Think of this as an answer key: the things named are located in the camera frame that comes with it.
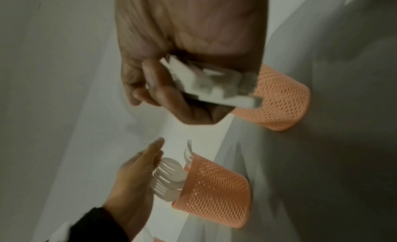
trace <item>orange mesh cup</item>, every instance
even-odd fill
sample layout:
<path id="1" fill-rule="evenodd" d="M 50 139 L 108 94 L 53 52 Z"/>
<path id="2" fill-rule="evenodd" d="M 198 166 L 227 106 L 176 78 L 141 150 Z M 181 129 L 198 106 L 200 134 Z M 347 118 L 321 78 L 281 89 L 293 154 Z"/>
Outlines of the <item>orange mesh cup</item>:
<path id="1" fill-rule="evenodd" d="M 234 228 L 242 227 L 251 210 L 248 180 L 197 154 L 173 208 Z"/>
<path id="2" fill-rule="evenodd" d="M 272 130 L 286 130 L 305 115 L 310 105 L 310 89 L 275 69 L 262 65 L 254 96 L 262 97 L 262 107 L 236 108 L 232 114 Z"/>

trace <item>black sleeve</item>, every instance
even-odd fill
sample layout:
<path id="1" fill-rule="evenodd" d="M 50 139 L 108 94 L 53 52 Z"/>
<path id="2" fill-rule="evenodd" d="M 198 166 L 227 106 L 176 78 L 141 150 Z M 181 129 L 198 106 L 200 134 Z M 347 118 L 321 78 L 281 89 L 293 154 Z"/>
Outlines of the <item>black sleeve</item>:
<path id="1" fill-rule="evenodd" d="M 69 242 L 129 242 L 123 229 L 104 208 L 93 208 L 69 231 Z"/>

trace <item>mesh utensil holder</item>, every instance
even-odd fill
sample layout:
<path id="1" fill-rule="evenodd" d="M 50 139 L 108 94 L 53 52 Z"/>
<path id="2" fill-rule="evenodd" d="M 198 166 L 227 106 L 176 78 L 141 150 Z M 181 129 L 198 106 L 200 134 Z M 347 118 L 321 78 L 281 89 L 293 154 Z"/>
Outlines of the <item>mesh utensil holder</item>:
<path id="1" fill-rule="evenodd" d="M 232 114 L 272 130 L 291 128 L 310 105 L 310 89 L 275 69 L 262 65 L 254 96 L 262 97 L 262 107 L 236 108 Z"/>
<path id="2" fill-rule="evenodd" d="M 193 154 L 186 183 L 172 207 L 240 228 L 249 218 L 251 188 L 244 176 Z"/>

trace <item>hand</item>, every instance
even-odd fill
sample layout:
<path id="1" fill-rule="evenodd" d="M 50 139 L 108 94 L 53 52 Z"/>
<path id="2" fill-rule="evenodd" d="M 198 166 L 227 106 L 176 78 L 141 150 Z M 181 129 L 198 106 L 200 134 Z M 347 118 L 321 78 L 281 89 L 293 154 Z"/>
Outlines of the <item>hand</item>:
<path id="1" fill-rule="evenodd" d="M 159 138 L 148 148 L 125 162 L 103 208 L 112 214 L 130 241 L 144 228 L 153 207 L 150 188 L 152 172 L 161 161 L 164 139 Z"/>
<path id="2" fill-rule="evenodd" d="M 258 72 L 266 21 L 267 0 L 116 0 L 121 76 L 130 103 L 163 106 L 187 124 L 219 122 L 232 108 L 186 100 L 158 60 L 171 53 Z"/>

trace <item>fingernail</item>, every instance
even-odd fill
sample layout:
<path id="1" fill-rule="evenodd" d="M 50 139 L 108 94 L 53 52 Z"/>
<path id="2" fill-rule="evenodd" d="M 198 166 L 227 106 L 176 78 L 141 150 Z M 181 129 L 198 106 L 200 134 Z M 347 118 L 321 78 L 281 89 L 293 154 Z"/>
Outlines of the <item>fingernail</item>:
<path id="1" fill-rule="evenodd" d="M 146 63 L 142 63 L 143 74 L 149 87 L 155 86 L 153 69 Z"/>

